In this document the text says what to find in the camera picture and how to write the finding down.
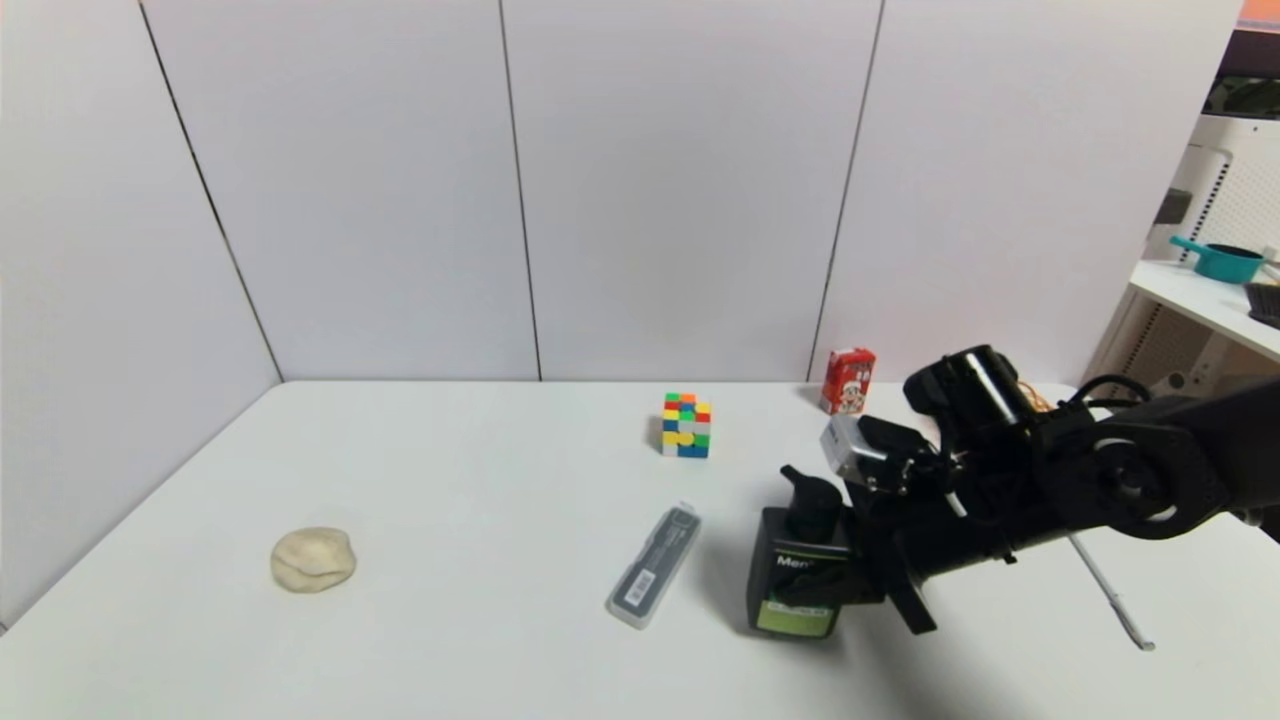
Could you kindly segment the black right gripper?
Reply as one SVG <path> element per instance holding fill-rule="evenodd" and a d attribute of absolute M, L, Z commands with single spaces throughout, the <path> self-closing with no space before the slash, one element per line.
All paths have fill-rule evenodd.
<path fill-rule="evenodd" d="M 979 562 L 1014 562 L 1018 547 L 1004 528 L 960 516 L 938 495 L 888 495 L 846 486 L 849 532 L 870 580 L 915 634 L 936 632 L 923 585 Z M 841 564 L 795 577 L 777 588 L 787 606 L 849 606 L 870 602 L 870 583 L 856 565 Z"/>

